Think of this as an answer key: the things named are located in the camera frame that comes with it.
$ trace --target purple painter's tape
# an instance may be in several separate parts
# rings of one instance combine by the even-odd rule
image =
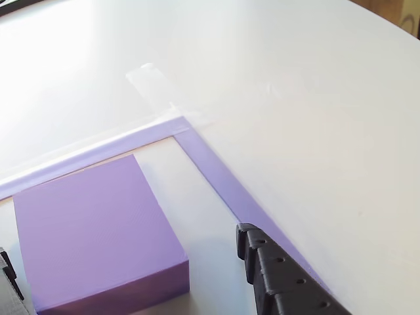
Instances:
[[[81,152],[47,167],[37,169],[27,175],[0,185],[0,200],[11,197],[24,189],[70,174],[84,167],[104,161],[105,159],[171,137],[175,133],[182,132],[189,127],[189,123],[183,117],[180,117],[135,131],[124,137]]]
[[[14,196],[39,315],[130,314],[189,291],[188,258],[134,156]]]
[[[306,259],[266,214],[221,159],[210,149],[194,128],[174,135],[175,140],[194,162],[199,171],[216,190],[239,222],[251,223],[263,229],[282,246],[320,285],[326,284]]]

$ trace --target transparent tape piece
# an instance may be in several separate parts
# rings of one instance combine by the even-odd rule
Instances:
[[[193,110],[187,98],[152,63],[127,73],[126,78],[151,107],[156,123],[184,116],[193,127],[207,125],[203,112]]]

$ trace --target purple foam block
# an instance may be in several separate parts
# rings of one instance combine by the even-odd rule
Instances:
[[[14,196],[39,315],[129,314],[189,291],[188,258],[134,156]]]

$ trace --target wooden surface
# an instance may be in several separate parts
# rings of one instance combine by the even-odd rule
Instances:
[[[363,8],[399,25],[404,0],[351,0]]]

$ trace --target table surface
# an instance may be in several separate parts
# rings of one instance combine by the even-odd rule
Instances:
[[[2,17],[0,43],[0,179],[159,114],[126,78],[153,63],[351,312],[417,313],[420,44],[410,34],[347,0],[56,0]],[[0,230],[16,245],[15,227],[3,229],[11,207]]]

